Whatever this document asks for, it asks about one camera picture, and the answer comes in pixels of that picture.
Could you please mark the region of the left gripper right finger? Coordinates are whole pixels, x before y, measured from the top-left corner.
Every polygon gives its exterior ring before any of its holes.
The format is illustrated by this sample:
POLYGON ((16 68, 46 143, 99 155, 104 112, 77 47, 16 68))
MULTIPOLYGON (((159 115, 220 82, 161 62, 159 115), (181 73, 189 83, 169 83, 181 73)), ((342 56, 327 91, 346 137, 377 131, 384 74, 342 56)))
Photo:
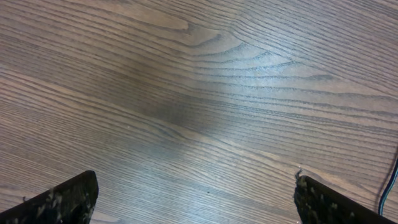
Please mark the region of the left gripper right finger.
POLYGON ((317 180, 295 175, 294 203, 303 224, 396 224, 384 217, 386 197, 397 179, 394 170, 374 212, 317 180))

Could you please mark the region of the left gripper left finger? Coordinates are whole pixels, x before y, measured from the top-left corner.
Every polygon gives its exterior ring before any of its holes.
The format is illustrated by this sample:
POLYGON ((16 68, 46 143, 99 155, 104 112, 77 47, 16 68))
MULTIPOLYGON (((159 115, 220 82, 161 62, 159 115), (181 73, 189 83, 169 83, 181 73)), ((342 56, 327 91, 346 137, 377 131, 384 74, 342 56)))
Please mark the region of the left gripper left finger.
POLYGON ((1 212, 1 224, 89 224, 99 194, 96 173, 83 173, 1 212))

